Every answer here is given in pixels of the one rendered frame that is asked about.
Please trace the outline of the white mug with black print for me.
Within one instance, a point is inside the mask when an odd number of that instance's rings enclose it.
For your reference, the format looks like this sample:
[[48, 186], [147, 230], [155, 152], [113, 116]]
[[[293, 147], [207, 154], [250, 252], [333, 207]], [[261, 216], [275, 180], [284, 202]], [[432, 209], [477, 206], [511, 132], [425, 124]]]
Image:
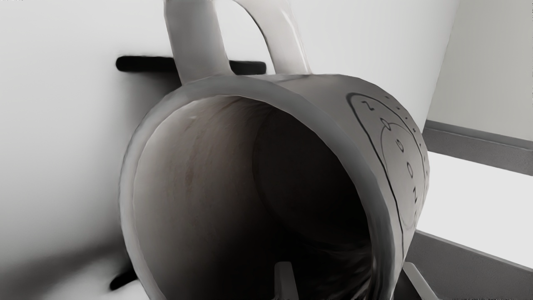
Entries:
[[215, 0], [164, 0], [181, 87], [146, 114], [120, 222], [149, 300], [395, 300], [429, 187], [420, 129], [390, 93], [314, 75], [287, 0], [234, 0], [273, 75], [236, 75]]

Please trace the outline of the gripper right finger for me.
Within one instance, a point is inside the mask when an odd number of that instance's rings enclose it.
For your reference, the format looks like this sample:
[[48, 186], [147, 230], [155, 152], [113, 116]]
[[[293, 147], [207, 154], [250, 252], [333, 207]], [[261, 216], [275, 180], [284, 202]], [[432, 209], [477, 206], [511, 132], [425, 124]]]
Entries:
[[438, 300], [438, 297], [433, 292], [432, 288], [413, 263], [405, 262], [402, 270], [407, 275], [421, 300]]

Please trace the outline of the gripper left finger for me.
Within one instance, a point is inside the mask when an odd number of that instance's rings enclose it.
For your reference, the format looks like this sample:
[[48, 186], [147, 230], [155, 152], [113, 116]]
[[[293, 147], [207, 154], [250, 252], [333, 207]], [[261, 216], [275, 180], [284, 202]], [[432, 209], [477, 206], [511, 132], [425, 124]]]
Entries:
[[291, 262], [274, 266], [274, 300], [299, 300]]

